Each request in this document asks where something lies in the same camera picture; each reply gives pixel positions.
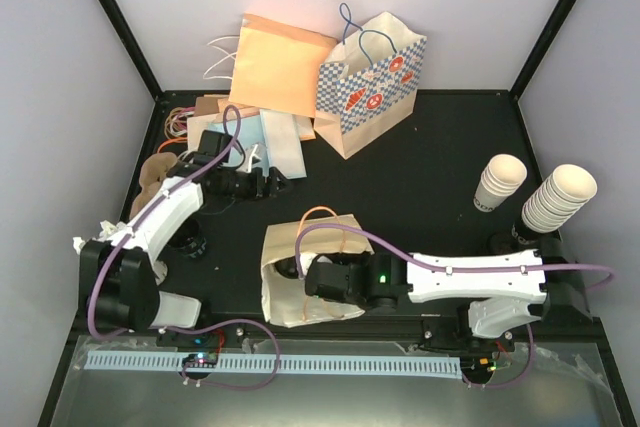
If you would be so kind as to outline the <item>beige kraft paper bag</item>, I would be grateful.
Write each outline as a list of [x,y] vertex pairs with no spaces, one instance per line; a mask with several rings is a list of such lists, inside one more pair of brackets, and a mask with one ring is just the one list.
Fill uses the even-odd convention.
[[[301,220],[267,227],[261,257],[261,305],[264,318],[274,326],[294,328],[331,321],[343,321],[360,317],[364,311],[354,305],[336,303],[310,297],[297,271],[287,278],[276,269],[278,261],[294,259],[295,241],[305,227],[333,223],[358,228],[360,224],[351,214],[338,215],[324,206],[311,212],[324,211],[324,218]],[[301,242],[302,269],[307,270],[312,259],[319,254],[371,253],[369,241],[360,235],[340,229],[318,229],[306,234]]]

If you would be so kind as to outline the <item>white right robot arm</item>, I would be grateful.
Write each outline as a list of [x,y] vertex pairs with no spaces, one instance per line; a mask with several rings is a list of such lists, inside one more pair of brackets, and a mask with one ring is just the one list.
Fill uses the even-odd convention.
[[363,311],[393,312],[402,300],[457,301],[454,335],[467,350],[536,321],[572,326],[592,319],[584,283],[540,247],[478,257],[304,252],[299,262],[308,296]]

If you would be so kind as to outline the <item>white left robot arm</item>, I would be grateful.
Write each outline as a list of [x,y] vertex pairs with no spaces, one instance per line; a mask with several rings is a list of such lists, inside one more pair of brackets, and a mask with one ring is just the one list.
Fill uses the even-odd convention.
[[126,331],[171,328],[193,346],[214,335],[213,319],[200,300],[160,290],[154,266],[166,246],[188,257],[206,250],[194,214],[216,198],[261,200],[291,189],[276,167],[242,172],[227,166],[237,138],[205,132],[187,162],[171,167],[158,192],[122,228],[86,241],[79,250],[79,306],[90,333],[102,338],[99,324]]

